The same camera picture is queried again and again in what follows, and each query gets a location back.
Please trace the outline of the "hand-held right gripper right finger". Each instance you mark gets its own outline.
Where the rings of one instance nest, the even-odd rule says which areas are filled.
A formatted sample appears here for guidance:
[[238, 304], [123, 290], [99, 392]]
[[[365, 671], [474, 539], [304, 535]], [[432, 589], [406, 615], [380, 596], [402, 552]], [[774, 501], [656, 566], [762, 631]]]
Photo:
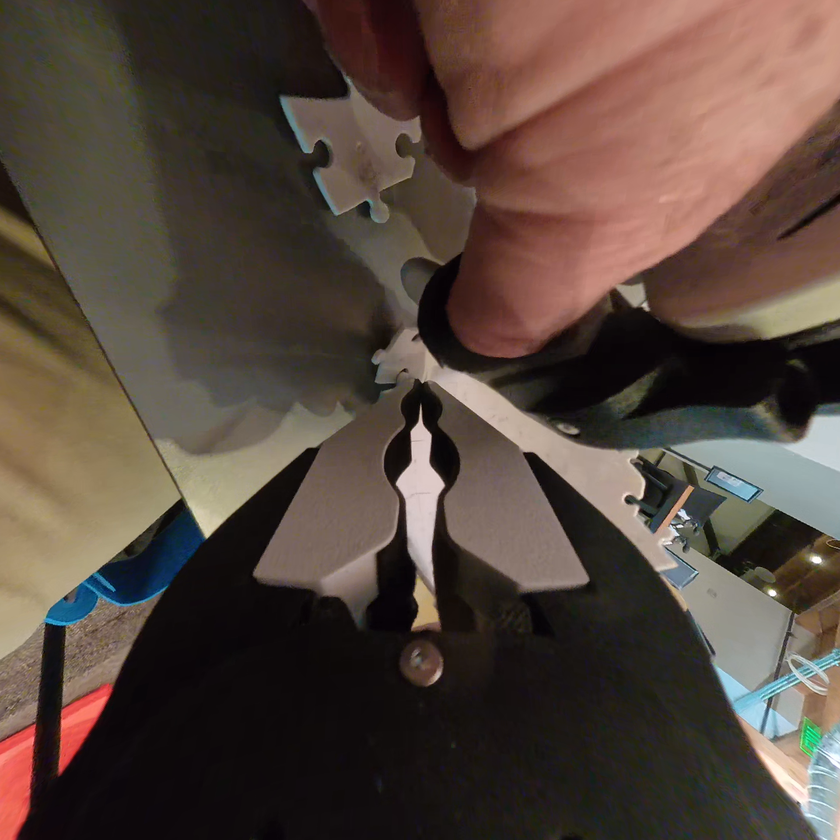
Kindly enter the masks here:
[[590, 578], [520, 447], [435, 383], [424, 386], [430, 466], [443, 481], [437, 595], [574, 590]]

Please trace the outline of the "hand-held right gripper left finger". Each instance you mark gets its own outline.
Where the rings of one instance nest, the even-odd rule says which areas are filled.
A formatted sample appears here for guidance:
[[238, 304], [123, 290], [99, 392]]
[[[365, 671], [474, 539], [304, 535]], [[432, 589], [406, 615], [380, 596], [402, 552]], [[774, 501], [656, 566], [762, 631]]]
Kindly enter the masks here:
[[403, 408], [416, 385], [400, 380], [322, 443], [254, 569], [257, 582], [336, 597], [365, 623], [379, 593], [377, 556], [400, 520], [385, 453], [406, 431]]

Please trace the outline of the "white puzzle ball shell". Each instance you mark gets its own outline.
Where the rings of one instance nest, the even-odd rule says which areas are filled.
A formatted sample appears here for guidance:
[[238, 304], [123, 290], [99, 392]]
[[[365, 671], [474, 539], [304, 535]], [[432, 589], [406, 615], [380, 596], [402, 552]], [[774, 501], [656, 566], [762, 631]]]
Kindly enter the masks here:
[[466, 239], [476, 199], [469, 189], [452, 183], [427, 157], [416, 158], [414, 174], [385, 191], [389, 217], [373, 223], [365, 241], [364, 261], [390, 294], [396, 338], [374, 357], [379, 383], [403, 375], [441, 385], [467, 408], [477, 410], [502, 434], [523, 448], [535, 447], [549, 466], [577, 489], [641, 550], [659, 573], [676, 568], [667, 551], [673, 530], [648, 531], [634, 503], [643, 479], [631, 464], [631, 452], [587, 448], [548, 431], [513, 408], [488, 386], [435, 362], [417, 336], [417, 304], [422, 290], [443, 257], [455, 256]]

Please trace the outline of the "white puzzle piece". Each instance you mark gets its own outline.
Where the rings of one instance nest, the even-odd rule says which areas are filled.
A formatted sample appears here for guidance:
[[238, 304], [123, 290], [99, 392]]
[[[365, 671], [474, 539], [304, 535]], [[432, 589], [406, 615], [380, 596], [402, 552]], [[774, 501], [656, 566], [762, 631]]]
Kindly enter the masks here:
[[371, 219], [385, 223], [389, 207], [382, 193], [413, 176], [415, 160], [403, 156], [397, 142], [422, 139], [419, 118], [398, 120], [384, 114], [360, 94], [349, 78], [341, 98], [279, 96], [280, 108], [299, 147], [306, 154], [324, 144], [326, 165], [313, 168], [312, 176], [335, 216], [369, 207]]

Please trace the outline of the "person's left hand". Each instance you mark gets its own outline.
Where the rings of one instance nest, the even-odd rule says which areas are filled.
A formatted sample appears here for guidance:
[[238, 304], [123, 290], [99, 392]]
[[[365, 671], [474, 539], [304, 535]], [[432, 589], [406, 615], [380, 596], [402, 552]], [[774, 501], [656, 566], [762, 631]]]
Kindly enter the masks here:
[[477, 205], [447, 314], [540, 350], [684, 248], [838, 100], [838, 2], [306, 2]]

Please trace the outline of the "office desk with chair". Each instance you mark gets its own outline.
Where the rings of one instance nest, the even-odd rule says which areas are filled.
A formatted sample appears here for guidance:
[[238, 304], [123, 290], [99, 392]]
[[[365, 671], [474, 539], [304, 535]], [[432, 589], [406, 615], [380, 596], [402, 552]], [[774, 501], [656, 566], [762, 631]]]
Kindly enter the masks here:
[[674, 533], [670, 550], [688, 554], [690, 541], [726, 498], [672, 476], [641, 455], [632, 464], [644, 480], [644, 491], [640, 498], [626, 496], [626, 504], [635, 506], [651, 533]]

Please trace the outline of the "black pole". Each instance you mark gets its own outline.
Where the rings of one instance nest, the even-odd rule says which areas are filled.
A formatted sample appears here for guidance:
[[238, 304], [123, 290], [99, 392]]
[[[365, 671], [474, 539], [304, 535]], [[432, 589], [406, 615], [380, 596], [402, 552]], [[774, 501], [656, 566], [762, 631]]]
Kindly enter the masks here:
[[29, 791], [31, 810], [34, 810], [44, 799], [59, 774], [66, 641], [67, 628], [65, 626], [51, 623], [45, 625]]

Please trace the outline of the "red cloth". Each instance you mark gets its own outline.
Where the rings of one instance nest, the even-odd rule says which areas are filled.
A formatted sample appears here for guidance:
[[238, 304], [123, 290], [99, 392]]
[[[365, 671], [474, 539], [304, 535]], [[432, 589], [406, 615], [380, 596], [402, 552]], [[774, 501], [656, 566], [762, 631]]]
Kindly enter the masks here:
[[[61, 713], [59, 772], [74, 758], [112, 693], [106, 684], [64, 707]], [[1, 838], [16, 839], [30, 807], [35, 726], [1, 742]]]

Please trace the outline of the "silver air duct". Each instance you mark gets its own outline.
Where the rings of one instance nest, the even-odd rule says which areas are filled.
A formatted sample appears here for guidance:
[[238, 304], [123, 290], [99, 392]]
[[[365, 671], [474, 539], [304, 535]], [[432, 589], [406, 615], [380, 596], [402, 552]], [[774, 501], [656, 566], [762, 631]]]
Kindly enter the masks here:
[[839, 725], [814, 750], [806, 787], [805, 817], [815, 835], [835, 839], [839, 827]]

